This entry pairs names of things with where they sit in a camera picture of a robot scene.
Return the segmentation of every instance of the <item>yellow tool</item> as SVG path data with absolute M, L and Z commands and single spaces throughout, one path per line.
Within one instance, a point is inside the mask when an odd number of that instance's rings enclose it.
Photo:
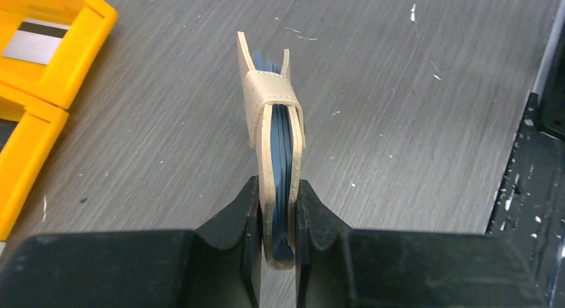
M 0 0 L 0 119 L 17 122 L 0 151 L 0 240 L 117 17 L 103 0 Z

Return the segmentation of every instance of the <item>leather strap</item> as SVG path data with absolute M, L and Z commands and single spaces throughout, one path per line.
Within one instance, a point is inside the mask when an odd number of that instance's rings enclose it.
M 288 193 L 288 243 L 294 245 L 294 213 L 300 181 L 302 150 L 305 148 L 304 118 L 302 107 L 296 99 L 290 84 L 289 51 L 284 50 L 281 73 L 255 69 L 243 32 L 238 32 L 238 59 L 245 99 L 245 113 L 250 145 L 257 151 L 259 166 L 259 199 L 263 212 L 263 247 L 265 259 L 270 268 L 292 269 L 293 259 L 277 260 L 273 249 L 273 212 L 277 204 L 277 190 L 273 174 L 271 131 L 273 105 L 288 108 L 289 135 L 292 143 L 292 171 Z

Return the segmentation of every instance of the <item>white debris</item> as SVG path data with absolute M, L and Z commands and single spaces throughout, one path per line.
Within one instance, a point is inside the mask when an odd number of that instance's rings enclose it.
M 512 197 L 508 198 L 508 200 L 504 203 L 504 208 L 506 209 L 506 211 L 510 210 L 511 204 L 512 204 Z
M 43 218 L 41 219 L 42 223 L 45 222 L 45 218 L 47 218 L 47 196 L 43 195 Z
M 300 33 L 300 31 L 298 31 L 296 29 L 292 29 L 292 28 L 288 28 L 288 27 L 285 27 L 284 29 L 290 30 L 290 31 L 295 32 L 295 33 Z
M 412 22 L 416 22 L 416 14 L 414 13 L 416 11 L 416 4 L 412 5 L 412 9 L 410 9 L 410 20 Z
M 306 38 L 306 37 L 302 37 L 302 36 L 297 36 L 299 39 L 304 39 L 304 40 L 309 40 L 309 41 L 314 41 L 314 40 L 318 40 L 318 38 Z

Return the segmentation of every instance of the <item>gray work surface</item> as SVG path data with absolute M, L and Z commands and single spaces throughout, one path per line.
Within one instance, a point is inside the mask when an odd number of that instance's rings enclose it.
M 106 1 L 121 17 L 7 251 L 43 232 L 195 228 L 235 197 L 257 174 L 238 30 L 290 49 L 302 178 L 337 215 L 482 233 L 559 2 Z M 264 267 L 263 307 L 292 307 L 291 275 Z

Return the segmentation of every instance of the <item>yellow plastic frame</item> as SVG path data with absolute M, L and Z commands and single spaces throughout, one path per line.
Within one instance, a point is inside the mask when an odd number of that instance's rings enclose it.
M 25 18 L 70 28 L 47 65 L 0 55 L 0 118 L 18 121 L 0 151 L 0 241 L 12 230 L 118 13 L 103 0 L 0 0 L 0 53 Z
M 71 28 L 48 65 L 0 57 L 0 82 L 67 110 L 118 13 L 103 0 L 0 0 L 0 49 L 25 18 Z
M 6 240 L 68 114 L 1 83 L 0 93 L 0 116 L 18 120 L 0 151 L 0 240 Z

